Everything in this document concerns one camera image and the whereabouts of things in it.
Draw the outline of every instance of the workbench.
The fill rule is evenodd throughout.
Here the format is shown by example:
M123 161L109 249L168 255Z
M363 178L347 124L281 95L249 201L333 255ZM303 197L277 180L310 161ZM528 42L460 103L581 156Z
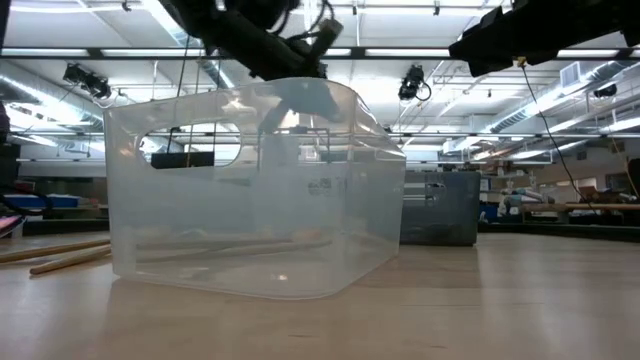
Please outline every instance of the workbench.
M105 234L23 239L22 247ZM6 251L0 243L0 252ZM0 267L2 359L634 359L640 246L481 234L401 247L344 291L275 301L119 279L109 259Z
M569 213L573 210L608 210L608 211L640 211L640 204L523 204L520 206L523 222L526 222L527 213L555 212L558 214L558 222L569 223Z

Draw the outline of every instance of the pipe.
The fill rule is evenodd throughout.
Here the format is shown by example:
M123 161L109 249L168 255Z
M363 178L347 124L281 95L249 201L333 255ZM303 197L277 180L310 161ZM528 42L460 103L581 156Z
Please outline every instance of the pipe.
M491 9L485 9L486 6L440 6L439 16L460 16L460 17L482 17L489 13ZM435 6L412 6L412 5L369 5L366 7L358 6L358 12L369 15L414 15L414 16L436 16ZM505 11L511 10L510 7L503 7ZM336 15L351 15L353 7L351 5L335 5L334 11ZM300 8L291 12L292 14L303 14Z
M589 121L589 120L597 118L598 116L601 116L603 114L615 111L616 109L621 109L621 108L625 108L625 107L628 107L628 106L632 106L633 104L635 104L635 103L637 103L639 101L640 101L640 93L635 94L635 95L631 95L628 98L625 98L625 99L622 99L622 100L619 100L619 101L616 99L616 102L614 102L614 103L611 103L611 104L608 104L608 105L604 105L601 108L594 109L593 111L591 111L589 113L586 113L586 114L580 115L580 116L578 116L576 118L567 120L567 121L565 121L563 123L560 123L559 125L560 126L562 126L563 124L570 125L570 126L566 126L566 128L565 128L565 129L569 129L569 128L574 127L574 126L576 126L576 125L578 125L580 123L583 123L585 121ZM566 134L554 134L553 138L554 139L567 139L566 137L564 137L564 135L566 135ZM608 136L610 136L612 138L615 138L616 134L610 134ZM520 148L520 146L510 146L510 147L506 147L506 148L502 148L502 149L496 149L492 155L484 156L483 159L489 158L489 157L493 157L493 156L502 156L502 155L508 154L510 152L516 151L519 148Z
M16 134L16 135L20 135L21 131L15 131L15 132L11 132L9 134ZM168 131L164 131L164 132L151 132L149 134L147 134L147 136L169 136L169 132ZM55 131L29 131L29 135L39 135L39 136L56 136L56 137L78 137L78 136L91 136L91 137L104 137L104 133L101 132L91 132L91 133L85 133L85 132L55 132ZM471 132L457 132L457 133L447 133L447 132L423 132L423 133L388 133L387 134L389 137L391 138L436 138L436 139L441 139L441 138L450 138L450 137L458 137L458 138L465 138L465 137L469 137L469 136L475 136L475 137L482 137L483 134L478 134L478 133L471 133ZM172 137L173 138L177 138L177 137L189 137L190 134L189 133L183 133L183 132L176 132L173 133ZM193 133L194 137L212 137L213 133L212 132L194 132ZM216 137L238 137L241 136L240 133L238 132L220 132L218 131L216 133ZM298 138L316 138L317 135L313 134L313 135L296 135L296 137ZM501 134L490 134L491 138L528 138L528 139L548 139L549 138L549 134L546 133L542 133L542 134L516 134L516 133L501 133ZM587 139L600 139L600 138L609 138L609 139L640 139L640 133L615 133L615 134L608 134L608 133L592 133L592 134L557 134L557 135L553 135L554 139L577 139L577 140L587 140Z
M489 125L485 131L492 133L498 133L502 130L513 126L522 121L528 120L536 116L539 111L545 111L551 107L560 105L567 100L570 100L573 96L595 90L602 86L605 82L611 81L614 77L618 76L622 72L637 65L635 61L609 61L604 63L592 71L587 73L582 81L583 86L579 89L571 91L570 89L564 89L560 80L555 81L550 86L538 91L536 98L538 99L538 106L536 106L533 98L530 97L522 101L518 106L512 109L508 109L496 117L496 120Z
M63 89L39 76L7 61L1 65L0 82L27 93L43 105L58 110L61 116L74 116L77 120L102 120L102 109L67 89Z

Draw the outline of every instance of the gray storage bin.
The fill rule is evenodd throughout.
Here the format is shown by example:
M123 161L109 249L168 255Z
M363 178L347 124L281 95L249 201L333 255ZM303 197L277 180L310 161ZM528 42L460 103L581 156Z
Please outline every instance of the gray storage bin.
M402 244L472 246L476 243L479 173L408 172L405 184Z

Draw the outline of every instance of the fluorescent light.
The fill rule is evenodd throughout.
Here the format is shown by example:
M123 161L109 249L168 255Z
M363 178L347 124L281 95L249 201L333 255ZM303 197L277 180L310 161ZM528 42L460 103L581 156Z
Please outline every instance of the fluorescent light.
M403 151L442 151L442 145L408 145Z
M544 153L545 153L544 150L523 151L523 152L517 153L515 155L512 155L510 157L510 159L516 159L516 160L528 159L528 158L532 158L532 157L535 157L535 156L538 156L538 155L542 155Z
M367 6L358 7L359 14L368 15L419 15L434 16L434 6ZM491 9L480 9L476 7L441 7L440 16L484 16ZM334 7L336 15L353 15L351 6ZM298 8L291 12L292 14L304 15L304 9Z
M443 133L453 133L460 131L459 126L451 126L451 125L429 125L421 132L443 132Z
M572 143L569 143L569 144L562 145L562 146L558 147L558 150L560 150L560 151L569 150L569 149L574 148L574 147L576 147L576 146L578 146L580 144L583 144L585 142L586 141L584 141L584 140L583 141L572 142Z
M469 146L474 145L475 143L477 143L480 140L482 140L482 138L479 138L477 136L469 136L466 139L462 140L458 145L456 145L453 148L453 151L464 150L464 149L468 148Z
M569 120L569 121L565 121L563 123L560 123L552 128L549 129L550 133L556 133L558 131L562 131L562 130L566 130L570 127L572 127L573 125L577 124L579 121L576 120Z
M20 90L27 92L31 95L33 95L34 97L36 97L38 100L40 100L42 102L43 105L45 105L47 107L48 111L51 111L52 113L55 113L55 116L51 116L49 114L46 114L47 116L50 116L54 119L57 120L62 120L63 122L68 122L68 121L80 121L81 117L80 114L77 111L74 111L73 108L71 108L70 106L66 105L63 102L60 102L59 99L49 95L49 94L45 94L42 91L38 91L36 89L33 89L29 86L26 86L22 83L19 83L17 81L14 81L6 76L2 76L0 75L0 80L5 81L17 88L19 88Z
M366 56L432 56L449 57L447 49L369 49Z
M136 6L136 5L131 5L130 8L136 9L136 10L144 9L143 6ZM59 7L59 8L11 6L11 11L25 12L25 13L38 13L38 14L81 14L81 13L123 11L123 10L122 10L122 6Z
M629 120L618 121L613 125L604 126L600 128L599 131L601 133L616 132L616 131L622 131L622 130L634 128L636 126L640 126L640 118L633 118Z
M38 135L31 135L31 136L11 135L11 136L13 136L16 139L30 141L39 145L45 145L45 146L51 146L51 147L58 146L58 144L56 144L55 142Z
M3 56L89 56L85 49L20 49L20 48L4 48Z
M184 56L184 49L105 49L104 56ZM200 56L201 49L188 49L187 56Z
M482 160L482 159L486 159L488 157L490 157L491 155L493 155L493 153L491 153L491 151L485 151L485 152L481 152L480 154L477 154L473 157L474 160Z
M100 152L104 152L105 150L103 142L98 142L98 143L92 142L91 145L89 145L89 147L92 148L93 150L100 151Z
M560 50L560 52L558 53L558 57L614 57L617 54L618 50L569 49Z
M325 53L327 56L349 56L351 55L351 49L329 49Z

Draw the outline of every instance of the metal frame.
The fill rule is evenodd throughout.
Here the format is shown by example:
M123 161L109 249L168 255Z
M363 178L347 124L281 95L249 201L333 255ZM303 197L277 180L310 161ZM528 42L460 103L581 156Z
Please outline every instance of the metal frame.
M39 135L39 136L56 136L56 137L76 137L76 136L90 136L90 137L104 137L104 133L101 132L61 132L61 131L13 131L9 135ZM166 132L152 132L147 136L172 136L177 137L212 137L213 132L194 132L191 133L169 133ZM549 139L550 136L547 133L538 134L510 134L510 133L475 133L475 132L451 132L451 133L434 133L434 132L420 132L420 133L389 133L391 138L458 138L458 137L480 137L480 138L525 138L525 139ZM217 132L216 137L238 137L238 132ZM554 139L577 139L577 140L589 140L589 139L640 139L640 133L614 133L614 134L552 134Z
M7 32L7 24L9 23L9 12L11 11L11 0L3 1L0 5L0 56L4 49L4 35Z
M192 49L184 56L184 48L61 48L61 47L9 47L0 55L8 60L220 60L228 57L217 54L198 54ZM117 53L140 53L139 55L117 55ZM449 56L447 47L335 47L322 56L325 60L455 60ZM568 49L559 53L557 61L640 61L640 49L588 48Z

